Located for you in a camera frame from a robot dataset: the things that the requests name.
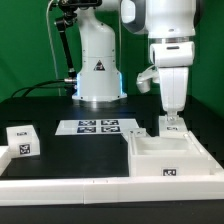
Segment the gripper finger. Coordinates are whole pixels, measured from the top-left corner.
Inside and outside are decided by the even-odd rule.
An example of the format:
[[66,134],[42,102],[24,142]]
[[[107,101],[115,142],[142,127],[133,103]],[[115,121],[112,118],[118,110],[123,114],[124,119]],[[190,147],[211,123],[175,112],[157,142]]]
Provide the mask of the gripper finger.
[[178,120],[178,115],[176,113],[168,113],[167,114],[167,121],[168,122],[175,122]]

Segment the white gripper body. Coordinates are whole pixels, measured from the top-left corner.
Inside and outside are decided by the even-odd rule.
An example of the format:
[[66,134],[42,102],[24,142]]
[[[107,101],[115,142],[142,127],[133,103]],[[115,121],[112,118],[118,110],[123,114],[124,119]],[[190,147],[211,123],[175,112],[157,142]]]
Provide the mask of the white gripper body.
[[185,107],[189,67],[193,64],[195,45],[192,41],[156,43],[150,46],[150,60],[160,82],[163,110],[177,114]]

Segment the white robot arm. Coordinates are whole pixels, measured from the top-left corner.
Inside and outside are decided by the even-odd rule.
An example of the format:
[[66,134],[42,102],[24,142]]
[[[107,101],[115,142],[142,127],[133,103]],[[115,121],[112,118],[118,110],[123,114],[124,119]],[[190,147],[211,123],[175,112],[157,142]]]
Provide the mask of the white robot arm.
[[[118,10],[122,25],[133,34],[148,36],[148,60],[152,63],[137,77],[142,93],[152,81],[160,84],[163,110],[175,119],[185,107],[189,67],[195,55],[196,0],[105,0],[98,10]],[[82,67],[75,100],[107,104],[126,93],[116,67],[115,33],[95,17],[93,6],[78,10]]]

